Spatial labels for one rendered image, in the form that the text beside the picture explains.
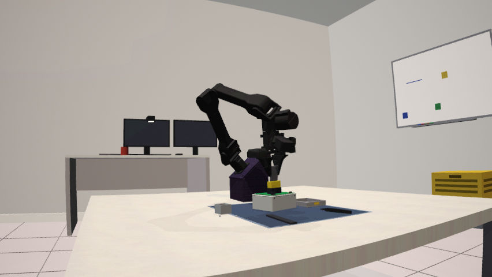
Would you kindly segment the blue-grey flat mat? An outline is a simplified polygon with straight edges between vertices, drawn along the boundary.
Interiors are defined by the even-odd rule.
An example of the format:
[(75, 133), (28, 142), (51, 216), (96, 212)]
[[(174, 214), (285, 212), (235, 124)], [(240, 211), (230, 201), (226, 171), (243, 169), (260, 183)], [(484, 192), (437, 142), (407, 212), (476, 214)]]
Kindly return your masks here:
[[(352, 214), (345, 213), (336, 213), (336, 212), (326, 212), (322, 210), (322, 208), (337, 208), (352, 211)], [(318, 222), (323, 220), (335, 219), (335, 218), (343, 218), (352, 215), (360, 215), (364, 213), (368, 213), (372, 211), (363, 211), (351, 208), (343, 208), (343, 207), (334, 207), (330, 205), (322, 205), (317, 207), (302, 207), (296, 206), (295, 208), (285, 209), (281, 211), (264, 211), (259, 209), (253, 209), (252, 203), (246, 204), (232, 204), (232, 213), (229, 214), (254, 224), (258, 224), (259, 226), (267, 227), (267, 228), (275, 228), (275, 227), (283, 227), (283, 226), (292, 226), (297, 224), (309, 223), (309, 222)], [(285, 222), (281, 222), (279, 220), (270, 218), (266, 215), (277, 215), (283, 217), (285, 219), (294, 220), (297, 224), (287, 224)]]

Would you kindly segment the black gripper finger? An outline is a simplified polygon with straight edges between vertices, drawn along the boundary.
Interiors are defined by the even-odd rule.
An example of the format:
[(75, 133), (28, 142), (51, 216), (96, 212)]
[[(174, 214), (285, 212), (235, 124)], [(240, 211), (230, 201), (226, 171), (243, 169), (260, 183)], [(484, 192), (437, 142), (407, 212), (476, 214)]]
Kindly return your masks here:
[(260, 161), (262, 164), (263, 168), (265, 169), (267, 175), (271, 177), (272, 170), (271, 170), (271, 161), (274, 157), (269, 157), (269, 158), (256, 158)]
[(278, 175), (280, 174), (282, 163), (288, 155), (272, 155), (274, 166), (278, 166)]

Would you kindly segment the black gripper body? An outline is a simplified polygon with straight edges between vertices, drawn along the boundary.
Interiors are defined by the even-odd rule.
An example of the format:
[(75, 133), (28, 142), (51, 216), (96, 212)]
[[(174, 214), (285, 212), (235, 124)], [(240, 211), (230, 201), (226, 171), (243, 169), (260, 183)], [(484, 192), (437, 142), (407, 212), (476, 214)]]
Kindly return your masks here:
[(292, 147), (291, 151), (280, 151), (275, 146), (269, 147), (270, 139), (273, 136), (273, 132), (276, 132), (277, 136), (281, 135), (279, 133), (279, 130), (263, 132), (263, 134), (260, 135), (260, 137), (263, 138), (263, 147), (255, 148), (255, 149), (249, 149), (247, 151), (247, 157), (248, 158), (269, 158), (269, 157), (271, 157), (271, 154), (286, 155), (286, 152), (289, 152), (289, 153), (295, 153), (296, 152), (295, 147)]

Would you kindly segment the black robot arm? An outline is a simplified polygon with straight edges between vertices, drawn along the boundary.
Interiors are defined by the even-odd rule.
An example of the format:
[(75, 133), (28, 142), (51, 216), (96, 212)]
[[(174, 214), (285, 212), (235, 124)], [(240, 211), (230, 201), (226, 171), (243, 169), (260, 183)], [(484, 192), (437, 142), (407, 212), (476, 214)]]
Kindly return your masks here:
[[(257, 119), (262, 120), (262, 131), (289, 130), (297, 128), (299, 118), (295, 112), (289, 109), (281, 110), (282, 107), (270, 99), (267, 95), (259, 93), (247, 94), (235, 89), (224, 86), (219, 83), (212, 89), (207, 88), (196, 98), (198, 107), (207, 114), (211, 126), (219, 141), (218, 150), (223, 165), (231, 165), (236, 171), (234, 174), (241, 174), (250, 164), (246, 163), (239, 156), (241, 152), (237, 140), (230, 138), (226, 126), (218, 110), (218, 98), (227, 102), (241, 106), (247, 112)], [(270, 113), (267, 113), (273, 108)], [(284, 133), (277, 136), (273, 132), (270, 139), (269, 147), (275, 146), (280, 151), (291, 151), (295, 147), (296, 139), (294, 137), (286, 138)]]

